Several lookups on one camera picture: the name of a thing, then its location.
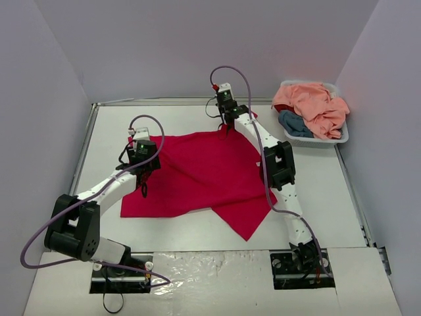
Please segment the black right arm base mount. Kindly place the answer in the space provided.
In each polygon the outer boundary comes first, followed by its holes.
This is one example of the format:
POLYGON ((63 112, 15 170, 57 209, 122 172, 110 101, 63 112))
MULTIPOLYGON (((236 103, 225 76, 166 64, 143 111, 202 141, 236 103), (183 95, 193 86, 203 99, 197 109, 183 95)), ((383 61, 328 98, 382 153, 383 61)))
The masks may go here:
POLYGON ((316 259, 302 269, 294 264, 292 251, 270 251, 270 264, 275 290, 335 288, 327 250, 322 250, 322 261, 316 259))

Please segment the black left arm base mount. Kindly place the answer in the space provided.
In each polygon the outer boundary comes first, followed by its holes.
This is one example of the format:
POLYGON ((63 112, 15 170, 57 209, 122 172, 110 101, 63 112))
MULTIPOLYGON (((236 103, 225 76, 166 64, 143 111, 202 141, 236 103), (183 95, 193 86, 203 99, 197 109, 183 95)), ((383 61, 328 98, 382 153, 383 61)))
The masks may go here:
POLYGON ((148 294, 151 292, 151 276, 127 269, 94 263, 90 294, 148 294))

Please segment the crimson red t shirt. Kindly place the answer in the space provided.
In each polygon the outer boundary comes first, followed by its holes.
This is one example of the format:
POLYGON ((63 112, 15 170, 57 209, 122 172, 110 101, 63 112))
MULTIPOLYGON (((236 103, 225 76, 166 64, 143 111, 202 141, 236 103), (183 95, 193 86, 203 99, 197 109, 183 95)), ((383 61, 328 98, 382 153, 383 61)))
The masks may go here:
POLYGON ((235 130, 151 136, 163 144, 160 169, 122 200, 122 218, 170 218, 211 208, 248 241, 270 211, 260 178, 260 155, 235 130))

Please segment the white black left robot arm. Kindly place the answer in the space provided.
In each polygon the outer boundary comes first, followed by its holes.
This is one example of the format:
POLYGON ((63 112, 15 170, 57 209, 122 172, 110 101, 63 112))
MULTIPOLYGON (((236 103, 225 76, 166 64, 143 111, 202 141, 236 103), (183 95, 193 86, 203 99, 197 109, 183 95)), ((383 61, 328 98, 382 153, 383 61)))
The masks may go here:
POLYGON ((76 196, 61 195, 47 227, 44 246, 79 261, 102 262, 117 275, 132 269, 131 248, 101 237, 101 216, 123 197, 138 192, 147 196, 147 180, 161 167, 154 141, 138 140, 126 146, 129 161, 104 181, 76 196))

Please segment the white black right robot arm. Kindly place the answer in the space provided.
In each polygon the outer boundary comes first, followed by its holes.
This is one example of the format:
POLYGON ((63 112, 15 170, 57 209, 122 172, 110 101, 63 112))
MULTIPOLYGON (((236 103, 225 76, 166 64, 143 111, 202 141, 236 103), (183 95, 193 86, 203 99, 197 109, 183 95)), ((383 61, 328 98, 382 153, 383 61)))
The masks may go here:
POLYGON ((283 215, 293 267, 301 272, 319 264, 320 245, 303 217, 295 187, 295 162, 292 146, 269 133, 246 105, 238 105, 229 84, 214 85, 216 106, 223 122, 243 135, 260 154, 260 174, 264 186, 277 203, 270 208, 283 215))

